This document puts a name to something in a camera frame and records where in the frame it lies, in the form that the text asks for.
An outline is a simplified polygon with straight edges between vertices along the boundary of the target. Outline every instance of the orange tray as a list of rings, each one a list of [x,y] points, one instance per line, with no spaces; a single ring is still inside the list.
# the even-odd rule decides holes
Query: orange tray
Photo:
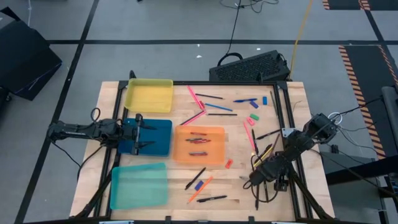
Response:
[[[194,135],[205,133],[206,136]],[[195,144],[186,139],[202,138],[210,142]],[[191,156],[189,152],[207,152],[207,156]],[[173,160],[187,164],[224,164],[225,130],[222,127],[177,126],[174,132]]]

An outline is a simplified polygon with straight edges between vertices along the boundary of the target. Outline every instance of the green eraser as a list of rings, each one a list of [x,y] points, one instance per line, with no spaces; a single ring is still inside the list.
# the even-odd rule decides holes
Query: green eraser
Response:
[[[250,117],[258,121],[260,118],[254,114],[250,114]]]

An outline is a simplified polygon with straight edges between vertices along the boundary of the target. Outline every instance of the orange marker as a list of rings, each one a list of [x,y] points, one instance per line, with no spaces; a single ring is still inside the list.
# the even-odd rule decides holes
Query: orange marker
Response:
[[[188,203],[195,199],[195,197],[206,187],[208,183],[210,183],[211,180],[213,180],[213,176],[209,177],[209,179],[206,180],[206,182],[199,188],[199,190],[196,191],[194,195],[192,195],[192,197],[188,200]]]

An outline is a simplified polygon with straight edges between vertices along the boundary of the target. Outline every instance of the pink straw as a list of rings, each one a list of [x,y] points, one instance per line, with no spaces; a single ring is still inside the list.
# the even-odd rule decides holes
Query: pink straw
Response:
[[[194,117],[194,118],[192,118],[191,120],[185,122],[185,124],[183,124],[183,125],[187,125],[187,124],[191,123],[192,121],[198,119],[200,116],[204,115],[205,113],[206,113],[206,111],[202,111],[202,112],[201,112],[200,114],[198,114],[196,117]]]
[[[253,142],[252,137],[250,137],[250,132],[249,132],[248,127],[246,126],[246,123],[244,121],[243,121],[243,126],[246,129],[246,134],[248,134],[248,138],[249,138],[252,150],[254,151],[254,142]]]
[[[192,98],[195,100],[195,102],[197,103],[197,105],[199,105],[201,110],[204,110],[205,108],[203,107],[203,105],[199,102],[197,96],[195,95],[195,93],[193,92],[192,88],[190,86],[187,85],[188,91],[191,93]]]

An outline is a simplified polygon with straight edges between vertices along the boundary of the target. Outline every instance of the wooden board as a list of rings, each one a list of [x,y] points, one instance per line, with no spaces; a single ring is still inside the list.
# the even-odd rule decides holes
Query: wooden board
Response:
[[[103,82],[99,93],[97,107],[101,109],[101,119],[110,118],[113,113],[114,102],[117,93],[117,82]],[[292,82],[288,84],[289,96],[292,107],[294,107],[294,120],[297,128],[302,129],[303,125],[311,118],[307,98],[303,83]],[[244,181],[239,176],[248,176],[251,171],[250,157],[252,148],[249,138],[243,127],[243,121],[251,113],[260,117],[253,127],[257,136],[279,129],[279,122],[272,105],[270,91],[271,86],[192,86],[196,93],[221,96],[225,100],[201,97],[205,103],[212,103],[233,109],[237,116],[207,116],[204,115],[192,122],[190,125],[198,126],[222,126],[226,131],[226,157],[232,159],[233,165],[230,169],[224,166],[207,166],[206,171],[200,179],[205,181],[209,176],[214,179],[201,192],[197,198],[211,197],[217,195],[227,195],[226,199],[214,200],[211,202],[187,204],[187,200],[194,194],[193,186],[184,190],[185,185],[198,174],[203,166],[190,166],[174,162],[171,157],[147,157],[122,155],[121,166],[135,166],[152,162],[164,162],[168,168],[169,180],[169,202],[167,205],[158,207],[138,208],[132,210],[114,210],[112,219],[129,220],[164,220],[165,216],[170,215],[172,220],[229,220],[247,221],[248,216],[254,216],[256,221],[294,221],[294,213],[290,192],[279,192],[278,196],[271,203],[260,203],[259,210],[254,206],[254,197],[250,190],[244,190]],[[282,107],[284,106],[283,94],[281,94]],[[262,105],[262,97],[268,97],[268,105]],[[253,108],[249,103],[233,103],[233,100],[243,98],[258,98],[258,109]],[[206,107],[208,113],[225,113],[228,111]],[[186,86],[174,86],[174,98],[172,111],[170,113],[143,113],[144,118],[150,119],[170,119],[173,128],[186,119],[200,112],[190,96]],[[284,109],[285,123],[287,115]],[[129,117],[134,117],[135,113],[130,113]],[[260,152],[265,147],[273,143],[277,135],[259,140],[257,145]],[[88,141],[85,158],[88,157],[98,147],[98,143]],[[277,150],[282,150],[282,141],[279,139]],[[98,188],[101,168],[103,164],[105,150],[101,150],[97,155],[88,161],[81,170],[80,179],[76,187],[75,198],[73,200],[70,215],[75,215],[86,205]],[[312,151],[302,154],[305,175],[309,191],[313,194],[318,203],[325,211],[334,216],[333,207],[330,200],[328,186],[326,184],[325,173],[323,171],[320,156]],[[270,197],[274,194],[273,183],[269,183]],[[299,192],[300,210],[304,217],[302,195]],[[260,188],[260,198],[265,198],[264,188]],[[104,214],[108,192],[103,196]]]

